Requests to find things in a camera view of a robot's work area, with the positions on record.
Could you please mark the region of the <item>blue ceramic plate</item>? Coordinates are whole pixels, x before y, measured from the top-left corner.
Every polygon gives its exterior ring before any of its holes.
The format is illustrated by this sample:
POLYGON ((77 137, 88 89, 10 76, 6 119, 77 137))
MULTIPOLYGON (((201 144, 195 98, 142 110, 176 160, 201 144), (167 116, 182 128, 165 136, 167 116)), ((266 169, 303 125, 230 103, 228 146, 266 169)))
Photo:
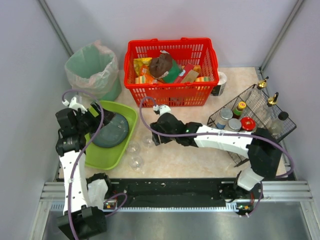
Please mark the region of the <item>blue ceramic plate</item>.
POLYGON ((101 148, 112 148, 122 143, 128 133, 129 123, 127 119, 116 113, 113 119, 101 128, 92 142, 101 148))

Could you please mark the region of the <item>silver lid jar blue label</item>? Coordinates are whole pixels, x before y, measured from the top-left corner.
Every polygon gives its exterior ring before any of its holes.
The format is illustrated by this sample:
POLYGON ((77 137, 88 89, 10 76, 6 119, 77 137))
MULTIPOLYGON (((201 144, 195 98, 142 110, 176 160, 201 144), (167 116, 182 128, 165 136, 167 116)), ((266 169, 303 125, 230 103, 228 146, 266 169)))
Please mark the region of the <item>silver lid jar blue label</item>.
POLYGON ((242 123, 240 120, 236 118, 231 118, 228 123, 225 126, 226 131, 231 131, 231 132, 239 132, 242 128, 242 123))

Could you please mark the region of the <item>yellow cap sauce bottle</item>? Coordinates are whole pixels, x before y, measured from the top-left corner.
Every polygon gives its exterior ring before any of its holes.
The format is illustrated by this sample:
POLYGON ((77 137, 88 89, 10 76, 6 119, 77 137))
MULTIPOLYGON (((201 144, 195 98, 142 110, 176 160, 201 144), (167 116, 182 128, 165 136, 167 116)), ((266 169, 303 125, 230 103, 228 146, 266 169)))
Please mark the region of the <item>yellow cap sauce bottle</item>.
POLYGON ((247 104, 244 101, 240 101, 232 110, 233 118, 239 119, 246 107, 247 104))

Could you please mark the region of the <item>red lid sauce jar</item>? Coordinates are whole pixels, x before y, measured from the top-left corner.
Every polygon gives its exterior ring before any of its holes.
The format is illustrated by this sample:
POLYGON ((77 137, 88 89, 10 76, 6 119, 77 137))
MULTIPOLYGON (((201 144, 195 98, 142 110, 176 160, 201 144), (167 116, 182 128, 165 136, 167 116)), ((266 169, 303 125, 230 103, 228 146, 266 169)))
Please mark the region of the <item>red lid sauce jar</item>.
POLYGON ((243 131, 252 132, 256 128, 256 122, 251 117, 243 117, 241 120, 241 129, 243 131))

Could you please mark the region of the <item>clear bottle with gold pourer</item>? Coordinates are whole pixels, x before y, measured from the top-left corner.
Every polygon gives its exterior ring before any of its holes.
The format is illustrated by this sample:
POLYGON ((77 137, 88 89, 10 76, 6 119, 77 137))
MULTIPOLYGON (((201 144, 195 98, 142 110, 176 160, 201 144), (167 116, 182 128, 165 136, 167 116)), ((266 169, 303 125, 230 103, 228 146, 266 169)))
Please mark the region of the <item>clear bottle with gold pourer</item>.
POLYGON ((250 100, 250 106, 254 107, 260 99, 263 97, 263 89, 265 89, 268 85, 268 79, 269 76, 264 78, 263 80, 259 81, 257 86, 254 87, 251 91, 250 97, 248 100, 250 100))

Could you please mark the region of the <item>dark vinegar bottle black cap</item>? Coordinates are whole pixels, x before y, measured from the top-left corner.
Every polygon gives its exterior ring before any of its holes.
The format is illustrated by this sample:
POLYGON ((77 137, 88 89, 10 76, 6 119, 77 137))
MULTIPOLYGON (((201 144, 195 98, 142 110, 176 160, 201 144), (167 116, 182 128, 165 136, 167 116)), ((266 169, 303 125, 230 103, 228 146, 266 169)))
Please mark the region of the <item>dark vinegar bottle black cap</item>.
POLYGON ((277 136, 284 129, 284 122, 289 117, 289 114, 286 111, 282 111, 278 114, 277 118, 271 119, 266 127, 271 135, 277 136))

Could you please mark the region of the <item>lime green plastic tray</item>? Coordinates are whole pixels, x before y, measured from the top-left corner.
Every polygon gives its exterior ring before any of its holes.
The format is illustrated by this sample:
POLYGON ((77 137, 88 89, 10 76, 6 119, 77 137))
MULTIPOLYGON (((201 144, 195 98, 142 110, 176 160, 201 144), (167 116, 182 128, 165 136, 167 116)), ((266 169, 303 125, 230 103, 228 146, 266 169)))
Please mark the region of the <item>lime green plastic tray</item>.
POLYGON ((111 170, 117 166, 126 151, 136 127, 138 114, 132 107, 118 102, 102 100, 100 103, 105 110, 123 115, 129 125, 128 135, 119 145, 102 148, 92 142, 85 150, 86 166, 99 170, 111 170))

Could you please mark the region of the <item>striped sponge left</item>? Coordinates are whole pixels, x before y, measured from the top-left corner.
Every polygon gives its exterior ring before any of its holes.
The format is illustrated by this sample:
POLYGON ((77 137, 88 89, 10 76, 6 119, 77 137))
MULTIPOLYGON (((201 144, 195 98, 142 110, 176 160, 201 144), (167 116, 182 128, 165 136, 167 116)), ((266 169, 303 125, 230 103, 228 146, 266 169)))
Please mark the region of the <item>striped sponge left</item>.
POLYGON ((135 78, 135 84, 145 84, 146 82, 147 78, 144 75, 135 78))

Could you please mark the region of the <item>green snack bag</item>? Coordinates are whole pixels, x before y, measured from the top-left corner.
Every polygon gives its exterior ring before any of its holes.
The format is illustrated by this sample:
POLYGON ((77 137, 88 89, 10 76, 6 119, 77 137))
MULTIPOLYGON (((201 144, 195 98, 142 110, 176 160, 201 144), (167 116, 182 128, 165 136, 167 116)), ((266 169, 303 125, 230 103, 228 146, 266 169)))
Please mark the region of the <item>green snack bag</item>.
POLYGON ((178 75, 180 74, 181 69, 179 67, 179 65, 177 64, 177 62, 173 59, 172 60, 172 67, 171 69, 168 71, 168 74, 164 77, 162 77, 163 81, 167 84, 171 84, 175 81, 175 79, 178 77, 178 75))

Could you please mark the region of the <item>red plastic shopping basket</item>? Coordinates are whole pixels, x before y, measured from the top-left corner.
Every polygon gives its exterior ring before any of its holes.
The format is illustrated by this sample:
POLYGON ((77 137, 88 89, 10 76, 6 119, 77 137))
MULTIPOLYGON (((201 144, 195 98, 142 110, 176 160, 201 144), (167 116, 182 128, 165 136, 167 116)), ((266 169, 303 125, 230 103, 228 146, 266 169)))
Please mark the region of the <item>red plastic shopping basket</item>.
POLYGON ((124 85, 138 105, 149 96, 159 105, 202 106, 218 82, 218 60, 210 38, 154 38, 127 45, 124 85))

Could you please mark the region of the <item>green bin with plastic liner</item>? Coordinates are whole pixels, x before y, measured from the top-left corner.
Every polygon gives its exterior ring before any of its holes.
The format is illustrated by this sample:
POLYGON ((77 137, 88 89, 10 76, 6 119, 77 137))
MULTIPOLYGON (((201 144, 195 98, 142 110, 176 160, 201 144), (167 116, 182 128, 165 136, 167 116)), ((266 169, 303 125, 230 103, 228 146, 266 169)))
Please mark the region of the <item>green bin with plastic liner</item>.
POLYGON ((103 101, 115 101, 122 92, 116 54, 100 40, 76 51, 64 66, 73 89, 84 90, 103 101))

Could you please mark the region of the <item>orange snack packet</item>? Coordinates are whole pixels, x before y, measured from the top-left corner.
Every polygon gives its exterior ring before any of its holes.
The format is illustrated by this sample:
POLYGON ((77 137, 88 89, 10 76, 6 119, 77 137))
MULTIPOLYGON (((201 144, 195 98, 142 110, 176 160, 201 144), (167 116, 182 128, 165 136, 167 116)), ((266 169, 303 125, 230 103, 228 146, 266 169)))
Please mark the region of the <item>orange snack packet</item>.
POLYGON ((157 82, 157 80, 150 74, 149 67, 146 65, 142 65, 142 67, 140 68, 139 76, 146 77, 145 84, 154 84, 157 82))

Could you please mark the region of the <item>striped sponge right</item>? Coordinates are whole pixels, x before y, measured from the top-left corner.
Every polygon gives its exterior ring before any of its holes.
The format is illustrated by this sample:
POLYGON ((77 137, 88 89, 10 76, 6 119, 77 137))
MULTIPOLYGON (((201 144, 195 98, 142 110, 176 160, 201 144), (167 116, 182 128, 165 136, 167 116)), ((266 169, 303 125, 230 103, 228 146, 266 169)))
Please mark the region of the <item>striped sponge right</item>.
POLYGON ((208 76, 201 76, 201 77, 197 77, 195 82, 209 82, 210 81, 210 77, 208 76))

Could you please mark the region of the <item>red carton box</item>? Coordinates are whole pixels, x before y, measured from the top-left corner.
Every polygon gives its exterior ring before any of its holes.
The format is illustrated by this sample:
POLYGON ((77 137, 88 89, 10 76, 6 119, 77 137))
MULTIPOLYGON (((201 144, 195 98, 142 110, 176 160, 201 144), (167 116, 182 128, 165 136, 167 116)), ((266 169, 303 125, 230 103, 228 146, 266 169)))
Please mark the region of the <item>red carton box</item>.
POLYGON ((185 65, 180 74, 178 75, 178 77, 174 80, 174 84, 179 84, 182 82, 182 80, 185 78, 185 76, 191 71, 194 69, 194 65, 188 63, 187 65, 185 65))

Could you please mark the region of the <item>yellow snack packet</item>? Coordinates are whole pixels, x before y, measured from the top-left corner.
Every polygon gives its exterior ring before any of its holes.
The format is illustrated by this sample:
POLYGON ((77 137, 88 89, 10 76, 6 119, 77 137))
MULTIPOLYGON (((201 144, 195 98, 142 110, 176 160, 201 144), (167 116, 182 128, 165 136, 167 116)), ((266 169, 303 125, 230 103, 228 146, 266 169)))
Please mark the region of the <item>yellow snack packet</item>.
POLYGON ((133 67, 137 76, 143 76, 149 74, 149 66, 152 61, 152 57, 135 58, 133 60, 133 67))

